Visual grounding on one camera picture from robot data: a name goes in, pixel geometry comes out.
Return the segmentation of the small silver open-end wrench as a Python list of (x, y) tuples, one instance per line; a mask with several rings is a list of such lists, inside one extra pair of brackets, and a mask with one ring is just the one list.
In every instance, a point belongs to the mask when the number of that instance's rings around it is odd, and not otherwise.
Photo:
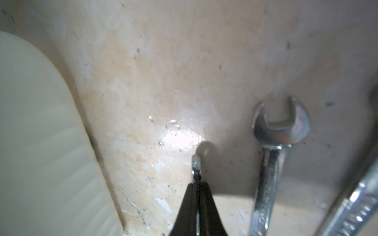
[(263, 102), (255, 109), (252, 129), (263, 151), (251, 218), (252, 236), (267, 235), (288, 151), (306, 138), (311, 129), (310, 114), (303, 103), (293, 95), (288, 100), (290, 116), (285, 121), (270, 122)]

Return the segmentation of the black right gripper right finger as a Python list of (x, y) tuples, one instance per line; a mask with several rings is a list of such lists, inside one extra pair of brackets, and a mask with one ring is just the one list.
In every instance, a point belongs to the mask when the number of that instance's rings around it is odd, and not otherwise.
[(199, 235), (227, 236), (208, 183), (199, 184)]

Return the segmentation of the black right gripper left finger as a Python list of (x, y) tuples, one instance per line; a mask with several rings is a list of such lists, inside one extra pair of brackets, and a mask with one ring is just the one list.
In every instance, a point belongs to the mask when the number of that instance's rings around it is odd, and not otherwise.
[(184, 194), (170, 236), (195, 236), (197, 215), (197, 184), (190, 183)]

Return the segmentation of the white plastic storage box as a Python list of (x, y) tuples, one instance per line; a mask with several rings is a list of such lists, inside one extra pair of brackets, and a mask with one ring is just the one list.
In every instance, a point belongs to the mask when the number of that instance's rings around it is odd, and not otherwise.
[(1, 235), (123, 232), (64, 78), (36, 47), (1, 32)]

